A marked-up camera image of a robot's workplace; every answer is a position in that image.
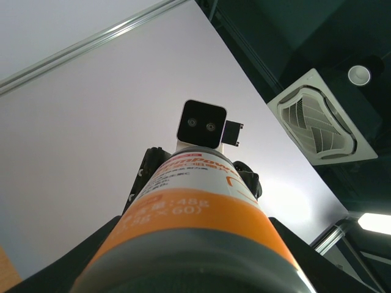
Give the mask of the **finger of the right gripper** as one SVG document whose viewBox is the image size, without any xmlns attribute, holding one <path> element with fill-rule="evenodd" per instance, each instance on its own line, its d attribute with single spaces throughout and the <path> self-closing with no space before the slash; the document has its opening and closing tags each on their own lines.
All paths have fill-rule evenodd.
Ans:
<svg viewBox="0 0 391 293">
<path fill-rule="evenodd" d="M 132 202 L 148 183 L 156 170 L 170 158 L 171 154 L 164 151 L 161 147 L 148 148 L 144 154 L 139 170 L 136 174 L 133 186 L 126 201 L 122 214 L 130 207 Z"/>
<path fill-rule="evenodd" d="M 258 200 L 262 195 L 262 187 L 260 184 L 259 175 L 241 161 L 235 161 L 233 166 L 254 198 Z"/>
</svg>

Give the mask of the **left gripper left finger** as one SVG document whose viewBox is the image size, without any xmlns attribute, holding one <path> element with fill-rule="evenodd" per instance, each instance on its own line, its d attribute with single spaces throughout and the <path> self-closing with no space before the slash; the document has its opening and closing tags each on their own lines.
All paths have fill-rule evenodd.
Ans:
<svg viewBox="0 0 391 293">
<path fill-rule="evenodd" d="M 69 292 L 119 220 L 120 216 L 115 216 L 63 257 L 10 288 L 8 292 Z"/>
</svg>

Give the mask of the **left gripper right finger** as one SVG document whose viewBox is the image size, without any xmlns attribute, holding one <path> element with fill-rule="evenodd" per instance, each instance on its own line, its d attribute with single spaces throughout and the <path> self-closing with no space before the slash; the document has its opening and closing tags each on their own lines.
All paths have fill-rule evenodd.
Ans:
<svg viewBox="0 0 391 293">
<path fill-rule="evenodd" d="M 375 291 L 321 256 L 276 218 L 271 217 L 270 221 L 317 292 L 371 293 Z"/>
</svg>

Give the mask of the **orange pill bottle grey cap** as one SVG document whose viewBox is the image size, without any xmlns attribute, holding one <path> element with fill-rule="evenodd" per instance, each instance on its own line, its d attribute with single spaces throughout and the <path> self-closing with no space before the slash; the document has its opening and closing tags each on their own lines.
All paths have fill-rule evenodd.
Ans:
<svg viewBox="0 0 391 293">
<path fill-rule="evenodd" d="M 220 152 L 188 147 L 153 174 L 72 292 L 314 292 Z"/>
</svg>

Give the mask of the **bright ceiling light panel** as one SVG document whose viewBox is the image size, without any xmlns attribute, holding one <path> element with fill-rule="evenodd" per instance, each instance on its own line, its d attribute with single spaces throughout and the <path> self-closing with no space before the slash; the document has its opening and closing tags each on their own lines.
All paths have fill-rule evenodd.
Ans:
<svg viewBox="0 0 391 293">
<path fill-rule="evenodd" d="M 391 235 L 391 215 L 364 213 L 358 224 L 367 231 Z"/>
</svg>

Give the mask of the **square ceiling air vent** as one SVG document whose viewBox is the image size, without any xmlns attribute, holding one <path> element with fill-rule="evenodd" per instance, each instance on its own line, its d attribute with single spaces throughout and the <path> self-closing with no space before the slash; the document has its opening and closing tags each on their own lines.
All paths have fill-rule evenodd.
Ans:
<svg viewBox="0 0 391 293">
<path fill-rule="evenodd" d="M 268 107 L 312 165 L 378 158 L 314 68 L 273 98 Z"/>
</svg>

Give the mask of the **round ceiling spotlight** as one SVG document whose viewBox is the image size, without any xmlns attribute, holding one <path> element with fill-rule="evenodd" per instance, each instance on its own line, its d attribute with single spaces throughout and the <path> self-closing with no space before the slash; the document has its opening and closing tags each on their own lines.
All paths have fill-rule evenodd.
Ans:
<svg viewBox="0 0 391 293">
<path fill-rule="evenodd" d="M 363 87 L 371 81 L 371 72 L 365 66 L 355 65 L 349 69 L 348 79 L 353 85 Z"/>
</svg>

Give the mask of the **right aluminium corner post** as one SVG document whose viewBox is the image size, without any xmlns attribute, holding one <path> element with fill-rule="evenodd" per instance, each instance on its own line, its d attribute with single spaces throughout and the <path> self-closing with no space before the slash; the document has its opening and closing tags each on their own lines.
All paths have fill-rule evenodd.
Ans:
<svg viewBox="0 0 391 293">
<path fill-rule="evenodd" d="M 34 79 L 47 74 L 67 62 L 94 50 L 113 39 L 142 26 L 143 24 L 184 4 L 185 1 L 161 1 L 147 9 L 135 13 L 96 34 L 87 37 L 1 81 L 1 96 L 24 86 Z"/>
</svg>

